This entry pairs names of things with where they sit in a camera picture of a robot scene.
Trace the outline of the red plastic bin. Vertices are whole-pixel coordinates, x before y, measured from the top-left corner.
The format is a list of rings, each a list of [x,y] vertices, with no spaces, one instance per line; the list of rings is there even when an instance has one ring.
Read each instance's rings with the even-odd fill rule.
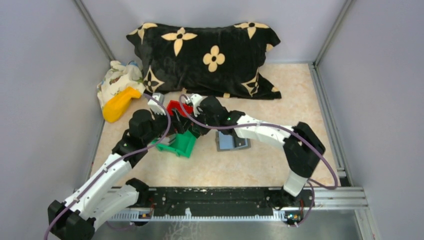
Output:
[[[187,118],[186,113],[191,115],[194,112],[194,109],[192,106],[187,105],[185,103],[183,103],[182,106],[185,109],[185,111],[183,111],[183,108],[180,106],[180,103],[177,100],[170,100],[166,107],[166,110],[171,116],[173,116],[174,112],[177,111],[184,118]]]

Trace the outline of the green plastic bin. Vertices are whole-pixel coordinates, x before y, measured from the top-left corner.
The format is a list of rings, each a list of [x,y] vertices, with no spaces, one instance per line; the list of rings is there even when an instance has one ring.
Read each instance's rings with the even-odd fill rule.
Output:
[[[184,134],[178,133],[171,144],[166,145],[162,141],[156,145],[156,148],[161,152],[175,154],[177,157],[190,158],[196,140],[197,138],[190,131],[186,131]]]

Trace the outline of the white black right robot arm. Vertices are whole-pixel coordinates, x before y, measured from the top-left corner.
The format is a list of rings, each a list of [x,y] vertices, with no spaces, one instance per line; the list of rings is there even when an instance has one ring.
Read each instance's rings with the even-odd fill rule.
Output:
[[[259,141],[283,150],[290,171],[282,186],[281,199],[287,206],[295,206],[301,200],[301,190],[326,151],[307,123],[300,121],[295,126],[272,124],[242,111],[228,111],[213,96],[193,94],[189,102],[202,129],[210,126],[224,135]]]

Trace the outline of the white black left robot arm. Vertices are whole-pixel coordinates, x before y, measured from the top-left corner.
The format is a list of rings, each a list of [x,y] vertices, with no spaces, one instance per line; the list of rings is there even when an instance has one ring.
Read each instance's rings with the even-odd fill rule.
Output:
[[[116,192],[110,190],[163,140],[171,128],[166,110],[137,110],[121,139],[102,167],[63,201],[54,200],[47,208],[48,227],[43,238],[53,234],[60,240],[90,240],[113,215],[136,205],[151,205],[150,187],[137,178],[128,180]]]

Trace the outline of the stack of cards in bin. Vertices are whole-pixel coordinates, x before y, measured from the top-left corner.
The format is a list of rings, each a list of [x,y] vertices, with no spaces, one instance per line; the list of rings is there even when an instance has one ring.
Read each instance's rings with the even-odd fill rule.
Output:
[[[161,145],[169,146],[176,140],[176,135],[167,136],[162,139],[162,141],[159,143]]]

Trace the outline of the yellow and white cloth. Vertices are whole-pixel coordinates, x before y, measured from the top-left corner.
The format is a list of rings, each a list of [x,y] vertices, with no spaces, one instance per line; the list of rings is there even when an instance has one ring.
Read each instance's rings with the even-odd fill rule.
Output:
[[[103,118],[114,123],[127,111],[133,99],[139,99],[145,92],[143,75],[135,61],[110,62],[110,68],[97,85],[97,98]]]

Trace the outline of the black floral pillow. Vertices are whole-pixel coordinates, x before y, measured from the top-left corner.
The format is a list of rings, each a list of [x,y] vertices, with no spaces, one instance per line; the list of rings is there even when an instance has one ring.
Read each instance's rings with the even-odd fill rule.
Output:
[[[142,83],[149,93],[282,98],[277,87],[260,74],[267,52],[281,42],[264,23],[201,28],[145,22],[126,39],[141,60]]]

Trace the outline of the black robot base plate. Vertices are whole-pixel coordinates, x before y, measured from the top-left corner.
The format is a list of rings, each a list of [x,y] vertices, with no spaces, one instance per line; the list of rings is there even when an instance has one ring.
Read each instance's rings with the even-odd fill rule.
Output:
[[[303,189],[294,197],[281,187],[150,187],[137,178],[126,186],[139,191],[133,207],[146,208],[141,219],[226,221],[276,218],[297,227],[310,215],[315,192]]]

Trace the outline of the aluminium frame rail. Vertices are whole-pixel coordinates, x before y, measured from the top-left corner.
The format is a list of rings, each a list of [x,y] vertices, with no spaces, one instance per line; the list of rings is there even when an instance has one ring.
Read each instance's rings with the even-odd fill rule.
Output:
[[[368,207],[360,187],[305,187],[297,197],[280,187],[154,187],[147,199],[111,217],[113,222],[300,222],[309,209]]]

